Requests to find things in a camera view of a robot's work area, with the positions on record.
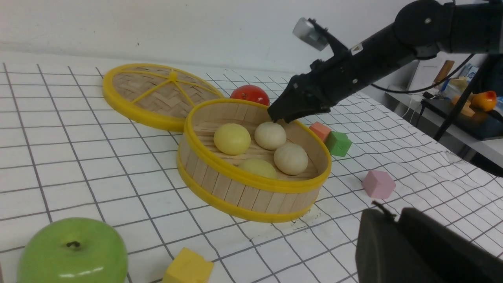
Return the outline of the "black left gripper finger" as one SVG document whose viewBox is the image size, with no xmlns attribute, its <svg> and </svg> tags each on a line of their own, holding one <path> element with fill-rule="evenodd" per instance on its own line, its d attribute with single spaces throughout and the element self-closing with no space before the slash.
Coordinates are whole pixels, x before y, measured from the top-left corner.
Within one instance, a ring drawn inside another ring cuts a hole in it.
<svg viewBox="0 0 503 283">
<path fill-rule="evenodd" d="M 360 283 L 501 283 L 501 259 L 416 208 L 399 220 L 382 204 L 362 211 L 356 247 Z"/>
</svg>

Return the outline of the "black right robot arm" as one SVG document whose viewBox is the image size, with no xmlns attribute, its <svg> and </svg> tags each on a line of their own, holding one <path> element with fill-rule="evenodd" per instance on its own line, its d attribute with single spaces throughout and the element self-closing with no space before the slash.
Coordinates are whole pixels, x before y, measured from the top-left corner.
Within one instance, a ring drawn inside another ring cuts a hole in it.
<svg viewBox="0 0 503 283">
<path fill-rule="evenodd" d="M 313 61 L 308 73 L 291 77 L 268 108 L 269 117 L 290 123 L 329 113 L 350 95 L 439 52 L 501 54 L 502 15 L 501 0 L 470 5 L 417 0 L 402 8 L 393 23 L 352 48 L 313 18 L 301 18 L 293 34 L 318 50 L 329 46 L 333 56 Z"/>
</svg>

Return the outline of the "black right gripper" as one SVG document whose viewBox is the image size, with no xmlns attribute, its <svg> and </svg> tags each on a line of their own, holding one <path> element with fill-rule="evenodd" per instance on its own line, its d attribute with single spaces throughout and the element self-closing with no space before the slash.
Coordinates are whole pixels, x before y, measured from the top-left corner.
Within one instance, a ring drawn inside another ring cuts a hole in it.
<svg viewBox="0 0 503 283">
<path fill-rule="evenodd" d="M 373 51 L 347 54 L 320 63 L 293 79 L 267 112 L 272 121 L 294 120 L 329 113 L 330 107 L 365 88 L 377 74 L 378 55 Z"/>
</svg>

